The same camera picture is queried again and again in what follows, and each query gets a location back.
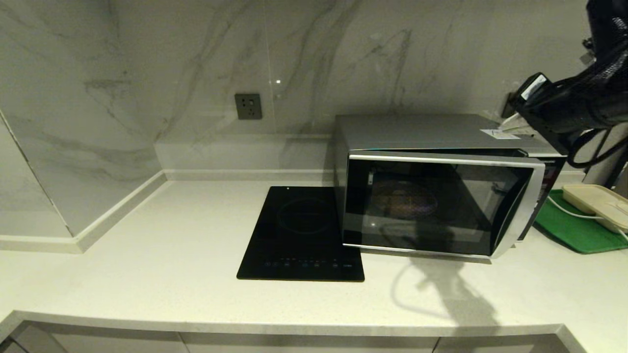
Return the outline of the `microwave door with dark glass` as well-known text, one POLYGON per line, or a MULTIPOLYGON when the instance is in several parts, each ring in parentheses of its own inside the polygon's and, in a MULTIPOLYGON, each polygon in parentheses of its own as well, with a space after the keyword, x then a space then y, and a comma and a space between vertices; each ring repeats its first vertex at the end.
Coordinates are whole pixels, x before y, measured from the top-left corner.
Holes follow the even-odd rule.
POLYGON ((536 158, 354 151, 337 201, 342 241, 365 250, 500 257, 529 220, 544 172, 536 158), (372 186, 389 179, 430 190, 437 210, 414 220, 379 214, 372 186))

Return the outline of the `purple plastic plate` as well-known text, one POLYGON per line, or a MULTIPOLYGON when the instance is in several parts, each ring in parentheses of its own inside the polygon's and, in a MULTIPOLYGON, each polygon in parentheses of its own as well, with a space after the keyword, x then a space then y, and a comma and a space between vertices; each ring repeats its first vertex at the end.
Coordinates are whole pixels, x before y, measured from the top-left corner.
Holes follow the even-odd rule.
POLYGON ((372 186, 371 203, 385 217, 414 220, 433 214, 437 198, 430 190, 404 180, 385 180, 372 186))

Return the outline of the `silver Panasonic microwave oven body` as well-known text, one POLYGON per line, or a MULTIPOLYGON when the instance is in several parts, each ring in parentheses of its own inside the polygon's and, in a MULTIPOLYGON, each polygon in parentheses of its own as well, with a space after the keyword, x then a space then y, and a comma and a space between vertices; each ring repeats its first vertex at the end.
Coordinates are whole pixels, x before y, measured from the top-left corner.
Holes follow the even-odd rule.
POLYGON ((475 114, 338 115, 335 118, 330 161, 334 170, 337 201, 344 199, 348 157, 354 151, 394 153, 464 154, 473 157, 536 158, 545 164, 540 192, 531 216, 518 236, 527 236, 543 201, 566 163, 567 155, 555 150, 542 136, 518 135, 520 139, 494 139, 481 129, 498 129, 498 123, 475 114))

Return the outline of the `beige lidded box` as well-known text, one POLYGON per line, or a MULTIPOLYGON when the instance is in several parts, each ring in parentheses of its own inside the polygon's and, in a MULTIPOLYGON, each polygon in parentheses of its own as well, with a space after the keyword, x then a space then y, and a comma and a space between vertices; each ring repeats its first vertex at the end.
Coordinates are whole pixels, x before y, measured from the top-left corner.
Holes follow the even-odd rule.
POLYGON ((595 221, 607 230, 628 235, 628 199, 599 185, 571 184, 562 190, 567 203, 597 217, 595 221))

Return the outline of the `green plastic tray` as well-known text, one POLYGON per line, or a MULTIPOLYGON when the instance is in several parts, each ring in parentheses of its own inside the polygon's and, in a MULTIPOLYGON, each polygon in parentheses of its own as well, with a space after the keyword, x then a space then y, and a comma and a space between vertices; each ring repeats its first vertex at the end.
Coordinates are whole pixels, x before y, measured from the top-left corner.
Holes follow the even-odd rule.
POLYGON ((628 240, 593 219, 569 215, 550 200, 538 213, 535 228, 550 239, 579 254, 628 250, 628 240))

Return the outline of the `grey cabinet door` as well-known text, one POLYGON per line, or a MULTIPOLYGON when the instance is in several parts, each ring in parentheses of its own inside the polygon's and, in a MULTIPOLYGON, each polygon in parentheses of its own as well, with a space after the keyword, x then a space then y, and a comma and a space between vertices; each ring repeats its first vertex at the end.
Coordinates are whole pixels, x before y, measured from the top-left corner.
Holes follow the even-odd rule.
POLYGON ((444 337, 433 353, 568 353, 553 335, 444 337))

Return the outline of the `black induction cooktop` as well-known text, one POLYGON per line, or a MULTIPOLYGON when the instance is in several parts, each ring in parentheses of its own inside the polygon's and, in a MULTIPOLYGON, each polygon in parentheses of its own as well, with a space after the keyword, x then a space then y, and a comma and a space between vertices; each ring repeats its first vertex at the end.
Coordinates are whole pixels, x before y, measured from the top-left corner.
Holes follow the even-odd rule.
POLYGON ((237 278, 362 283, 361 252, 342 243, 334 189, 269 188, 237 278))

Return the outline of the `grey corner cabinet panel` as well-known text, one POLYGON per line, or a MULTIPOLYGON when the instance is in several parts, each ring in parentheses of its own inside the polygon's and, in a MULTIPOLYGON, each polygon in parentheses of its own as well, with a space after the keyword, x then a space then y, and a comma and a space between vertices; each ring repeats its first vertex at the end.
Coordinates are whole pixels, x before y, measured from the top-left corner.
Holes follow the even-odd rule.
POLYGON ((0 353, 68 353, 54 336, 35 324, 22 324, 2 342, 0 353))

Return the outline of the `dark door frame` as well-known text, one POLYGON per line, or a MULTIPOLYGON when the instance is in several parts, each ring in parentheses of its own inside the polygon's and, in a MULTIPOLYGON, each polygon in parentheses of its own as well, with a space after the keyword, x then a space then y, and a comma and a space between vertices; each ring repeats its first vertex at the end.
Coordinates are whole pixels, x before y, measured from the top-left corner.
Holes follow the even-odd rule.
MULTIPOLYGON (((625 138, 628 138, 628 123, 620 124, 607 132, 603 132, 601 137, 594 139, 593 157, 601 156, 625 138)), ((628 162, 628 144, 608 159, 588 168, 583 181, 587 184, 612 188, 618 182, 626 162, 628 162)))

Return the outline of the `grey single wall socket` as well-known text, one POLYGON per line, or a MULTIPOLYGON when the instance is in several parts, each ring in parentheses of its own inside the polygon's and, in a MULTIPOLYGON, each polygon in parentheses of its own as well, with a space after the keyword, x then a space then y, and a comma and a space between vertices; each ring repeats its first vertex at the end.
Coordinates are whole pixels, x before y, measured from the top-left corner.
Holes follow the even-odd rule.
POLYGON ((261 97, 258 93, 234 94, 238 120, 262 119, 261 97))

